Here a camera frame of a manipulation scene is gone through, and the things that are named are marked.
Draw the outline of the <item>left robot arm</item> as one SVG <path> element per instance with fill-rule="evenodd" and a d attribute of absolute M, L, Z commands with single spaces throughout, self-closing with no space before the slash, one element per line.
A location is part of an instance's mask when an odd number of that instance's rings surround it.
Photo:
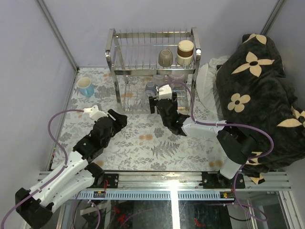
<path fill-rule="evenodd" d="M 85 188 L 100 188 L 104 184 L 104 171 L 94 163 L 103 153 L 111 138 L 127 125 L 127 116 L 98 106 L 84 108 L 94 125 L 73 147 L 65 152 L 65 160 L 43 180 L 30 189 L 19 189 L 15 194 L 16 212 L 33 229 L 40 229 L 53 213 L 68 199 Z"/>

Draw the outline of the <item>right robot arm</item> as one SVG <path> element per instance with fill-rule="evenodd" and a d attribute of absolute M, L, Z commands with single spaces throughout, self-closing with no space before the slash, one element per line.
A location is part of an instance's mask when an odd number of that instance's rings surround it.
<path fill-rule="evenodd" d="M 234 177 L 248 158 L 252 155 L 257 141 L 250 130 L 244 127 L 228 126 L 227 122 L 208 122 L 206 125 L 197 124 L 191 116 L 177 112 L 176 93 L 171 98 L 149 97 L 151 113 L 157 112 L 163 125 L 173 134 L 200 137 L 215 136 L 226 160 L 212 179 L 203 178 L 203 186 L 207 188 L 233 188 Z"/>

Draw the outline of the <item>grey-blue textured mug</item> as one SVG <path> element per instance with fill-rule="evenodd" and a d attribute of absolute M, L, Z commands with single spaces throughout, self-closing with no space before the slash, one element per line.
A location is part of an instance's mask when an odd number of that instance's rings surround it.
<path fill-rule="evenodd" d="M 145 91 L 152 92 L 153 96 L 157 94 L 157 85 L 153 81 L 148 81 L 145 86 Z"/>

